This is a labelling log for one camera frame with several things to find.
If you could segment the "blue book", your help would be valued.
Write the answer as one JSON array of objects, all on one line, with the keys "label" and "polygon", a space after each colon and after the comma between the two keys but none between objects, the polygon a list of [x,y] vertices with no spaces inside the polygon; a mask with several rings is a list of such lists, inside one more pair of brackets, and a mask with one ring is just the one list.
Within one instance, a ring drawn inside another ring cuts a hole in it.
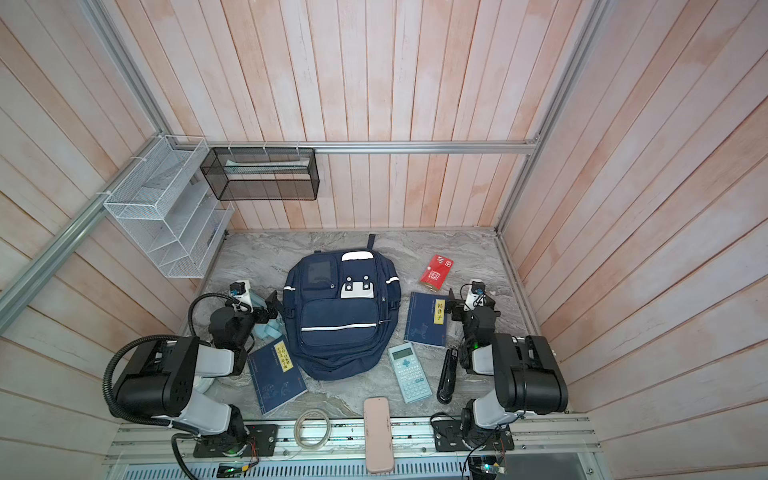
[{"label": "blue book", "polygon": [[294,364],[284,337],[254,350],[248,355],[247,364],[263,415],[307,391],[302,372]]},{"label": "blue book", "polygon": [[433,347],[446,346],[447,296],[412,292],[404,338]]}]

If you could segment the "navy blue student backpack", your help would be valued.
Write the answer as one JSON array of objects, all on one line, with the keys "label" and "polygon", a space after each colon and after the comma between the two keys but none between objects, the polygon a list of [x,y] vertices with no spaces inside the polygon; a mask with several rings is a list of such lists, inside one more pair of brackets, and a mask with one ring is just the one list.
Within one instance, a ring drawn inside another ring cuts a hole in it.
[{"label": "navy blue student backpack", "polygon": [[393,336],[402,299],[395,265],[374,249],[316,251],[288,273],[282,316],[290,357],[317,381],[371,370]]}]

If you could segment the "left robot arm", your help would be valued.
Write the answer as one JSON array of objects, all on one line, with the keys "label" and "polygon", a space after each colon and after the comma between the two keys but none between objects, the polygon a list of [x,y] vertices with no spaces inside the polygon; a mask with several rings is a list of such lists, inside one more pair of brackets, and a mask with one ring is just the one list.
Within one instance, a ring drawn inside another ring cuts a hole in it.
[{"label": "left robot arm", "polygon": [[276,292],[254,301],[245,282],[232,283],[227,294],[200,295],[187,311],[187,336],[149,335],[114,354],[102,379],[110,413],[134,424],[175,428],[225,456],[241,454],[250,433],[240,410],[199,392],[194,381],[241,374],[254,327],[281,313]]}]

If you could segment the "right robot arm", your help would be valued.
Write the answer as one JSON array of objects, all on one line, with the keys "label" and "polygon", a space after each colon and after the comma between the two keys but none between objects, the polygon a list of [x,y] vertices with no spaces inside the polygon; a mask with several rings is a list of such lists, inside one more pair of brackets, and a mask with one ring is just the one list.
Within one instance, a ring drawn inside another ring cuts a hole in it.
[{"label": "right robot arm", "polygon": [[525,413],[567,410],[566,382],[547,339],[497,332],[500,312],[483,283],[471,283],[464,298],[449,294],[446,308],[450,319],[462,326],[463,339],[453,351],[457,364],[470,374],[493,379],[492,390],[462,410],[464,436],[490,432]]}]

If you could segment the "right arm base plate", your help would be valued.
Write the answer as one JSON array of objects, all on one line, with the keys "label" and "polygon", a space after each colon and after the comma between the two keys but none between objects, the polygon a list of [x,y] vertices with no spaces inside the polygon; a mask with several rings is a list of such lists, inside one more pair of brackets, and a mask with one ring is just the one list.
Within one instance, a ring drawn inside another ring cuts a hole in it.
[{"label": "right arm base plate", "polygon": [[438,452],[512,451],[512,433],[507,426],[482,429],[463,426],[461,420],[438,416],[430,420],[435,449]]}]

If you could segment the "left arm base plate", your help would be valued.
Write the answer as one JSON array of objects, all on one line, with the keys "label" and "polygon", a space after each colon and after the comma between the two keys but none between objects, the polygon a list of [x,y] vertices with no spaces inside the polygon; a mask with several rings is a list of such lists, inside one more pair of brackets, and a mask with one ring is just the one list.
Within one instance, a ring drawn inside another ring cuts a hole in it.
[{"label": "left arm base plate", "polygon": [[278,439],[277,424],[245,424],[241,430],[202,436],[193,450],[194,458],[271,457]]}]

